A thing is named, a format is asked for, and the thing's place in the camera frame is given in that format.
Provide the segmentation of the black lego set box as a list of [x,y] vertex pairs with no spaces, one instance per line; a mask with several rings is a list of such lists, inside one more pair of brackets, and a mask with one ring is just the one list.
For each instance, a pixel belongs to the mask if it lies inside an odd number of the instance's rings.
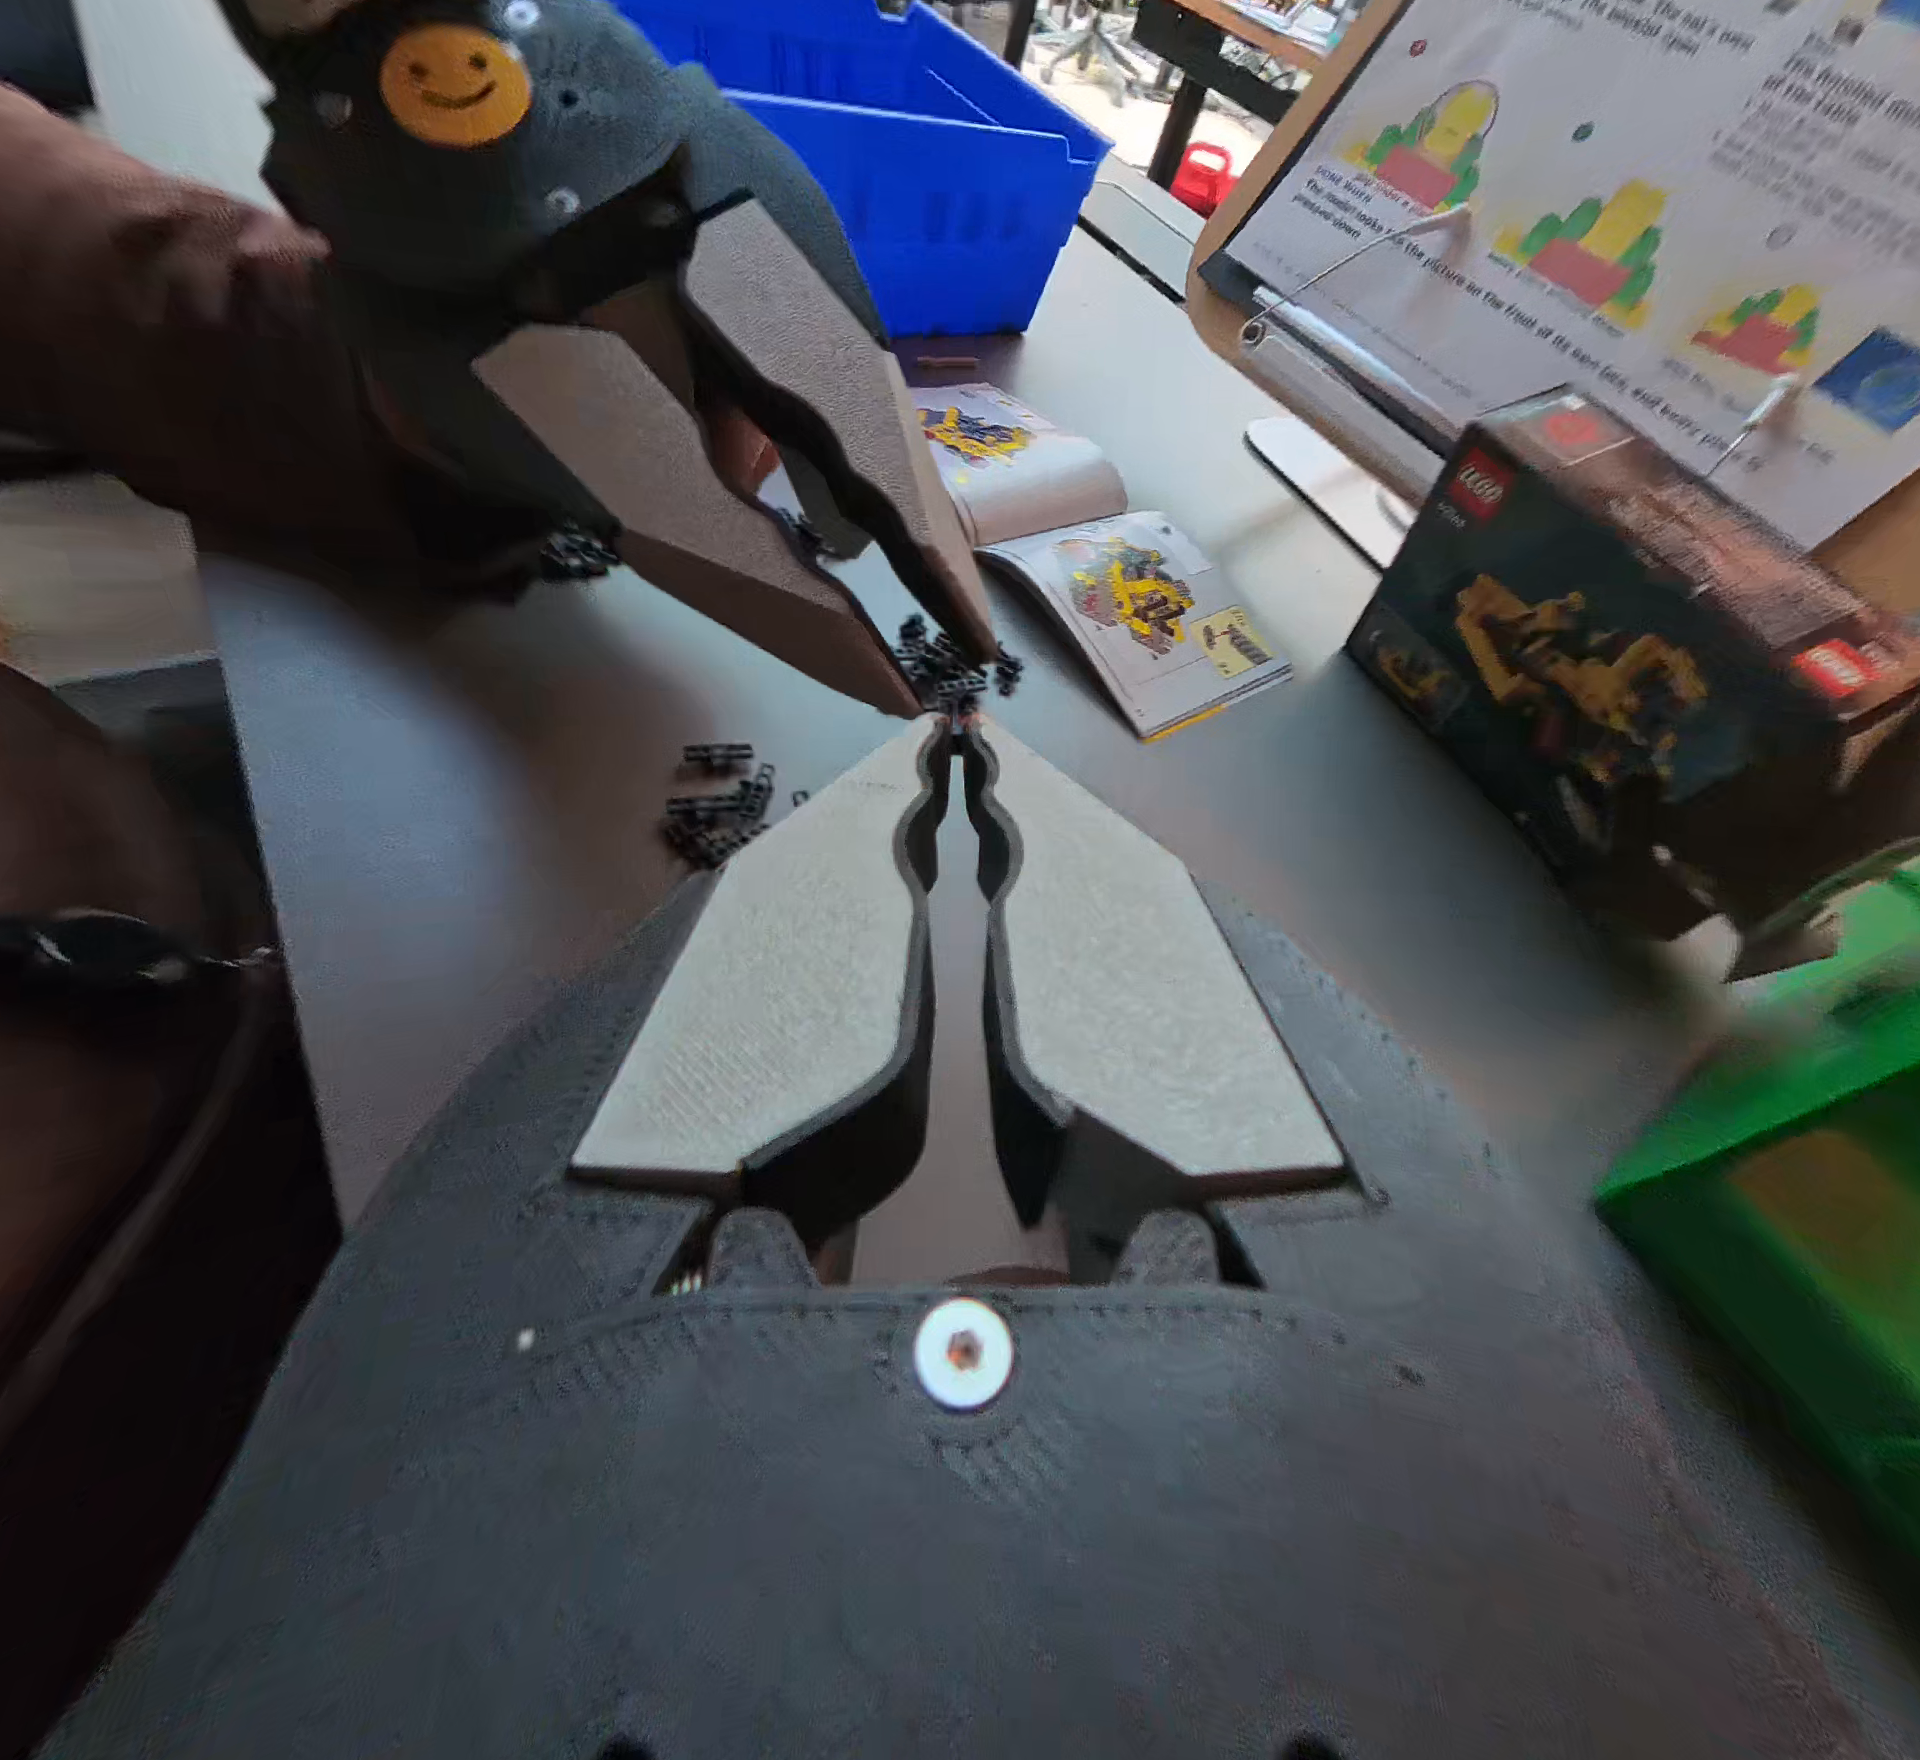
[[1718,917],[1735,980],[1916,859],[1916,625],[1571,386],[1465,425],[1346,651],[1585,917]]

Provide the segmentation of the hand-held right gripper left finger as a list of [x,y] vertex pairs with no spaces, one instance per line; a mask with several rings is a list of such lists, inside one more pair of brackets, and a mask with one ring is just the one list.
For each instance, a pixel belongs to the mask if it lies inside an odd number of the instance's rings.
[[766,1209],[808,1248],[900,1189],[928,1136],[950,749],[919,715],[725,861],[573,1177]]

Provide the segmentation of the person's left hand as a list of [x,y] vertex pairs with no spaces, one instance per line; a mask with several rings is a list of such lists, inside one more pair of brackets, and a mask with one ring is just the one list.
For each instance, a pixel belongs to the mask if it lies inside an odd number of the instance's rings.
[[325,244],[1,92],[4,433],[180,513],[205,548],[416,571]]

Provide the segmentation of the blue plastic bin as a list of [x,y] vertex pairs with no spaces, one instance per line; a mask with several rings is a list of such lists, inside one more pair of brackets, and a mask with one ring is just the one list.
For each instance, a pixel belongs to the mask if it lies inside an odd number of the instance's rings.
[[605,2],[806,163],[887,332],[1029,327],[1111,147],[1049,92],[922,2]]

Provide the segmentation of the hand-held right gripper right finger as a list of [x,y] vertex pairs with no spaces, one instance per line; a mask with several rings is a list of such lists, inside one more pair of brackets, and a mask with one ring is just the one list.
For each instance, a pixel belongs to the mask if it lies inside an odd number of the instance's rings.
[[1187,866],[989,718],[960,737],[998,1167],[1074,1268],[1152,1213],[1332,1189],[1326,1112]]

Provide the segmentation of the green box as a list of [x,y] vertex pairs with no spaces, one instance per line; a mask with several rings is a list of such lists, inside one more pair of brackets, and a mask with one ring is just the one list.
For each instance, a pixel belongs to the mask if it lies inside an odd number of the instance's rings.
[[1916,1555],[1916,863],[1844,897],[1836,933],[1751,983],[1594,1207]]

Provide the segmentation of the black office chair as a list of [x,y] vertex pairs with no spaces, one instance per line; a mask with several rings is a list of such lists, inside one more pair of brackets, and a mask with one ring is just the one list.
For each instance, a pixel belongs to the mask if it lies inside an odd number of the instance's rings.
[[1067,78],[1101,92],[1116,109],[1150,92],[1150,72],[1132,50],[1123,0],[1040,0],[1021,59],[1026,78]]

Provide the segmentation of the open lego instruction booklet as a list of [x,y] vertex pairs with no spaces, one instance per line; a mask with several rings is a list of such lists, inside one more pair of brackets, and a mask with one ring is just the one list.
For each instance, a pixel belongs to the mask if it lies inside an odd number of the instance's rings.
[[971,554],[1035,594],[1140,739],[1290,682],[1223,567],[1136,510],[1091,438],[983,380],[907,397]]

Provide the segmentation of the dark brown seat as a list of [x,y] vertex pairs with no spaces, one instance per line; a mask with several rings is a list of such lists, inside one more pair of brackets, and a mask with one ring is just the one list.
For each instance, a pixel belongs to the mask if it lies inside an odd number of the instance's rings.
[[177,1561],[342,1221],[225,688],[1,700],[1,1751]]

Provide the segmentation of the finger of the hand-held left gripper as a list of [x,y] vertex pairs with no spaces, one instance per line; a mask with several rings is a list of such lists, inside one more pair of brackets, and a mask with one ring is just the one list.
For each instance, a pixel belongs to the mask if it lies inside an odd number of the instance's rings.
[[723,479],[693,411],[615,332],[525,326],[472,365],[604,507],[632,571],[808,679],[895,718],[923,703],[855,597]]
[[894,352],[750,196],[700,224],[680,299],[723,390],[780,451],[820,554],[878,548],[966,662],[996,662],[974,548]]

